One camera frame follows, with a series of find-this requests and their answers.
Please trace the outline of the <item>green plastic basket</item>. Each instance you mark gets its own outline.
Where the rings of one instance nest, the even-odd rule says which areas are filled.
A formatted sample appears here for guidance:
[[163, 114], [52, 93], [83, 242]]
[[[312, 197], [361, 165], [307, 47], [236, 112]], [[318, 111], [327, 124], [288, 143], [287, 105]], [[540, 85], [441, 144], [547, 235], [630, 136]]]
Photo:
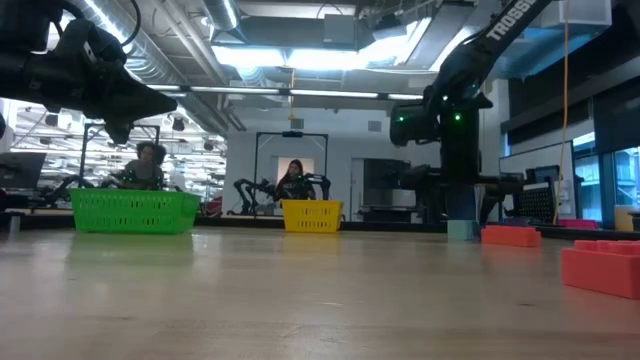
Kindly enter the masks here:
[[79, 231], [181, 234], [193, 227], [200, 197], [185, 192], [102, 188], [70, 190]]

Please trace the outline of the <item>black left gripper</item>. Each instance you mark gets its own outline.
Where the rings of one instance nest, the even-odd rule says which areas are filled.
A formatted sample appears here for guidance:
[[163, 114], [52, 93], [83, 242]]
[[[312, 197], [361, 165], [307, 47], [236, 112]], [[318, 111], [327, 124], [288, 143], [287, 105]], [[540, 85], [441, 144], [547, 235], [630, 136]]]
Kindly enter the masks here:
[[82, 111], [105, 121], [116, 143], [129, 140], [131, 123], [175, 111], [177, 101], [135, 80], [124, 68], [119, 40], [86, 19], [57, 26], [59, 40], [48, 51], [50, 21], [34, 26], [35, 55], [29, 62], [29, 87], [42, 102]]

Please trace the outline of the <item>black robot station frame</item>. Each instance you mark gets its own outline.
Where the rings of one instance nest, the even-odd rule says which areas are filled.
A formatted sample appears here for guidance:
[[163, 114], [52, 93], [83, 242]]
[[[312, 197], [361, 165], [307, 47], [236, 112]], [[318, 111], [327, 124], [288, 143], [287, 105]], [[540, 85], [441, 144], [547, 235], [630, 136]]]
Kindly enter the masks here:
[[[151, 139], [154, 141], [156, 145], [159, 144], [160, 134], [161, 134], [161, 127], [159, 125], [133, 124], [132, 128], [133, 129], [135, 128], [153, 129], [155, 131], [155, 135], [152, 136]], [[91, 122], [91, 123], [84, 124], [84, 132], [83, 132], [81, 155], [80, 155], [80, 166], [79, 166], [79, 173], [78, 173], [80, 186], [82, 186], [81, 182], [84, 180], [88, 143], [94, 137], [96, 137], [101, 130], [105, 130], [105, 129], [106, 129], [105, 123]]]
[[[286, 173], [289, 163], [299, 159], [303, 165], [303, 173], [327, 175], [328, 140], [326, 134], [309, 134], [302, 131], [289, 130], [280, 133], [258, 132], [255, 136], [253, 180], [258, 183], [263, 178], [277, 186], [279, 180]], [[319, 187], [314, 188], [316, 199], [323, 200]], [[283, 200], [276, 198], [275, 202], [267, 200], [257, 214], [281, 214]]]

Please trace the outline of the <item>orange toy brick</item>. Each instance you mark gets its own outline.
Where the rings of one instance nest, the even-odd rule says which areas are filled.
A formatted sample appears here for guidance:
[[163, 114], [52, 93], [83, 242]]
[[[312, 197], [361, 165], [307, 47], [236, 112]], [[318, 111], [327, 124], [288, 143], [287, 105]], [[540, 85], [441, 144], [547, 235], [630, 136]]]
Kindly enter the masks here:
[[488, 225], [481, 230], [481, 242], [489, 245], [540, 247], [542, 236], [533, 227]]
[[640, 300], [640, 241], [576, 240], [561, 251], [566, 286]]

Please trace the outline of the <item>black aluminium table frame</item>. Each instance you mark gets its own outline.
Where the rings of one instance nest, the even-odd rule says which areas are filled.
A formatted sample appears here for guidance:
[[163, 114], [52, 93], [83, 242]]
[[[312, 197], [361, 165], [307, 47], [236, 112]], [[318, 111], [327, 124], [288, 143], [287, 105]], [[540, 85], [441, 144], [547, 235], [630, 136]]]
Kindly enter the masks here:
[[[18, 209], [13, 210], [21, 218], [21, 230], [71, 229], [75, 227], [74, 217], [70, 212], [60, 214], [27, 214]], [[283, 229], [283, 220], [269, 219], [236, 219], [196, 217], [196, 227], [207, 228], [257, 228]], [[408, 223], [364, 223], [343, 222], [341, 230], [369, 232], [413, 232], [413, 233], [446, 233], [447, 225], [422, 225]], [[538, 226], [537, 231], [545, 238], [564, 240], [631, 240], [640, 241], [640, 232], [621, 232], [615, 230], [589, 230], [566, 227]]]

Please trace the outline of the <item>whiteboard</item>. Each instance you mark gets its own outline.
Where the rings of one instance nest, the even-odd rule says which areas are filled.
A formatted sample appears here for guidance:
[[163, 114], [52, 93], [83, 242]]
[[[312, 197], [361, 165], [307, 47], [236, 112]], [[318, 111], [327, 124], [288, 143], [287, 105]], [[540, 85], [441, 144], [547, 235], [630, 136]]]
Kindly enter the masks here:
[[508, 173], [524, 173], [528, 168], [562, 165], [560, 185], [559, 218], [576, 219], [576, 195], [572, 144], [570, 141], [556, 143], [499, 159], [499, 170]]

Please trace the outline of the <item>silver ceiling duct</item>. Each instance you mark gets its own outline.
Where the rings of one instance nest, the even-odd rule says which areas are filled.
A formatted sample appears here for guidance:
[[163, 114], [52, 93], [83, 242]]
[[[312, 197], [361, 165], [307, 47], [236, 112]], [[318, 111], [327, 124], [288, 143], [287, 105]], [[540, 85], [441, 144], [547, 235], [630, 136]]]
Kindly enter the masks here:
[[[83, 14], [100, 28], [124, 41], [135, 28], [135, 14], [130, 14], [117, 0], [71, 0]], [[127, 69], [148, 85], [186, 85], [187, 78], [140, 29], [132, 44], [125, 46]], [[178, 97], [179, 108], [203, 130], [225, 135], [229, 130], [246, 128], [230, 110], [206, 102], [194, 93]]]

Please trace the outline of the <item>black perforated panel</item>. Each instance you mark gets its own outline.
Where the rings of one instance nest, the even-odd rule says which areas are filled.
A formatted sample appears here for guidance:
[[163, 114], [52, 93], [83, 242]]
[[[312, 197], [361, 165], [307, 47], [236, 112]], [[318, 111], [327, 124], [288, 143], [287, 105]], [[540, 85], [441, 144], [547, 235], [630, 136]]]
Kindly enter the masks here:
[[554, 185], [551, 182], [528, 184], [518, 194], [518, 214], [537, 224], [552, 224], [555, 214]]

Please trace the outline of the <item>long teal toy brick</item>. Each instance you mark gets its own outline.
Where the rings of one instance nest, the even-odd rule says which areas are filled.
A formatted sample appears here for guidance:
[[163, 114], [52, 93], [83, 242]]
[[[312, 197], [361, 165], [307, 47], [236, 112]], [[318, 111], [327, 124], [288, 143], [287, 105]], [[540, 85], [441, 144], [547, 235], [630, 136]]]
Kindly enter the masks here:
[[472, 241], [477, 228], [478, 206], [472, 186], [454, 186], [445, 192], [447, 237], [450, 241]]

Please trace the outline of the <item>red bin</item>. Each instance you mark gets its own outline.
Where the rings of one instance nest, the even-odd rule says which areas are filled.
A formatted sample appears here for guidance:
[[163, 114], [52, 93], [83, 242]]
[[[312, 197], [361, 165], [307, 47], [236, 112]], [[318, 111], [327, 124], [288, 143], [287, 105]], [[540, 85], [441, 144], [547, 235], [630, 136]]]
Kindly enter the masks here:
[[599, 230], [600, 226], [595, 220], [587, 219], [559, 219], [558, 225], [565, 228]]

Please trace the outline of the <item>person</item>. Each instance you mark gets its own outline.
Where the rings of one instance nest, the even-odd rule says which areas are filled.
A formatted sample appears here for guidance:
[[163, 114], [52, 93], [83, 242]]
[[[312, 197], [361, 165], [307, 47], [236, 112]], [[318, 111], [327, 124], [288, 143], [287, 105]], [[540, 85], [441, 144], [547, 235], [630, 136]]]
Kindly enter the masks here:
[[304, 178], [303, 165], [299, 159], [289, 163], [288, 169], [276, 186], [278, 200], [315, 200], [313, 185]]
[[133, 190], [160, 190], [164, 183], [161, 165], [166, 148], [151, 141], [140, 142], [136, 145], [136, 156], [118, 174], [119, 185]]

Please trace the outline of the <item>yellow container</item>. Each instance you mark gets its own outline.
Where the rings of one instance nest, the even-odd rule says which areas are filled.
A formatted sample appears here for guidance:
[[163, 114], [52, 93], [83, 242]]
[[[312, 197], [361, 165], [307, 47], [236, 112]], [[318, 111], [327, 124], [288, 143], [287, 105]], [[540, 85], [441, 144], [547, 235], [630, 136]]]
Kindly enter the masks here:
[[614, 206], [614, 220], [615, 230], [622, 232], [633, 232], [633, 219], [631, 212], [635, 211], [635, 207], [632, 205], [615, 205]]

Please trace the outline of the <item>dark wall screen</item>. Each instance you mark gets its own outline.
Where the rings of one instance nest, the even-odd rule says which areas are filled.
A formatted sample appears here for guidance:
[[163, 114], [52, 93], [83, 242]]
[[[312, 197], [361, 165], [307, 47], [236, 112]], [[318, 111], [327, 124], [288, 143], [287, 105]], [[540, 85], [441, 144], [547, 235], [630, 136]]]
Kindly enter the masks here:
[[400, 176], [410, 168], [410, 163], [393, 159], [365, 159], [365, 189], [393, 190], [400, 189]]

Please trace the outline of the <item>yellow plastic basket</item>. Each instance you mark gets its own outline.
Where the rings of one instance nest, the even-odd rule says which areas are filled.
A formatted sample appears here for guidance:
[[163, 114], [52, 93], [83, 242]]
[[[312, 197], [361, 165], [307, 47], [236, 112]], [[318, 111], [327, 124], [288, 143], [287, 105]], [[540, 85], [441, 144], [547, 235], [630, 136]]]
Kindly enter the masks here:
[[337, 200], [283, 200], [287, 232], [336, 233], [341, 225], [343, 203]]

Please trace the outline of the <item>dark computer monitor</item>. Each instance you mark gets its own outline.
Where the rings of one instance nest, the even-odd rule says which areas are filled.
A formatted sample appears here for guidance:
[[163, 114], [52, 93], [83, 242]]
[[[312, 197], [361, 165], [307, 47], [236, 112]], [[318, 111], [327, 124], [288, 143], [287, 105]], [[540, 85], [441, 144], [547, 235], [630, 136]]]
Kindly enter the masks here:
[[35, 189], [45, 162], [45, 153], [0, 154], [0, 188]]

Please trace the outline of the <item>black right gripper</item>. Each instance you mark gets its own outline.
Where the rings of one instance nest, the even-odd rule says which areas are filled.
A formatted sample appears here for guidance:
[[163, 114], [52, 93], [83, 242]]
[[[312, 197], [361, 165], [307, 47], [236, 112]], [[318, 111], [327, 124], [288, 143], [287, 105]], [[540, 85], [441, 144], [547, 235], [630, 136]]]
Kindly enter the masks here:
[[424, 220], [438, 224], [447, 219], [446, 208], [440, 190], [446, 188], [484, 187], [486, 189], [480, 207], [479, 223], [486, 224], [494, 207], [503, 202], [503, 194], [517, 193], [524, 186], [522, 173], [482, 175], [481, 153], [472, 150], [470, 155], [453, 149], [441, 151], [441, 166], [419, 165], [404, 170], [399, 175], [399, 186], [424, 195]]

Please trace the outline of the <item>long ceiling light strip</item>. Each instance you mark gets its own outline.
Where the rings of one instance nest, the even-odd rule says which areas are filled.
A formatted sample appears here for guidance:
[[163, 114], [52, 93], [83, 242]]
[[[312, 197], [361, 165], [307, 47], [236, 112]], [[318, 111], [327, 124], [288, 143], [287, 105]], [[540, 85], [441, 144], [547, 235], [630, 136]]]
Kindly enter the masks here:
[[177, 93], [215, 93], [234, 95], [260, 95], [260, 96], [311, 96], [311, 97], [333, 97], [347, 99], [364, 100], [390, 100], [407, 101], [422, 100], [422, 95], [398, 94], [381, 92], [358, 92], [339, 90], [311, 90], [300, 88], [266, 88], [266, 87], [230, 87], [230, 86], [189, 86], [189, 85], [149, 85], [149, 88], [161, 92]]

